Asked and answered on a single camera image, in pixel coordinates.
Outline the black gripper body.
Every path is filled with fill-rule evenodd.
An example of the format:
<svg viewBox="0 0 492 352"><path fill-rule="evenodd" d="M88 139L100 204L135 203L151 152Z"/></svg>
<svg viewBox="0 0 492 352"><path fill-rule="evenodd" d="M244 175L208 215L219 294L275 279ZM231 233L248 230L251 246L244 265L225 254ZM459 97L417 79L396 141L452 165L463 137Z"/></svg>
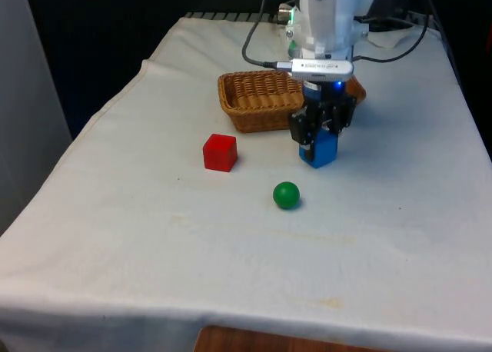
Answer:
<svg viewBox="0 0 492 352"><path fill-rule="evenodd" d="M348 98L344 81L303 81L303 106L318 105L320 102L342 102Z"/></svg>

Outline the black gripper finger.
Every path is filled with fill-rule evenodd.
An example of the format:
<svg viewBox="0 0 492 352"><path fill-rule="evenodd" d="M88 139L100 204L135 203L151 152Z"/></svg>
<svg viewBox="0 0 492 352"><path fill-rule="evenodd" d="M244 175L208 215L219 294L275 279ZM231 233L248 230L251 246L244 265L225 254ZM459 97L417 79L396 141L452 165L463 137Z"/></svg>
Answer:
<svg viewBox="0 0 492 352"><path fill-rule="evenodd" d="M343 95L333 103L331 109L331 132L339 135L344 128L350 126L357 99L352 95Z"/></svg>
<svg viewBox="0 0 492 352"><path fill-rule="evenodd" d="M304 103L302 108L289 116L291 137L308 153L314 153L314 143L321 130L324 111L319 103Z"/></svg>

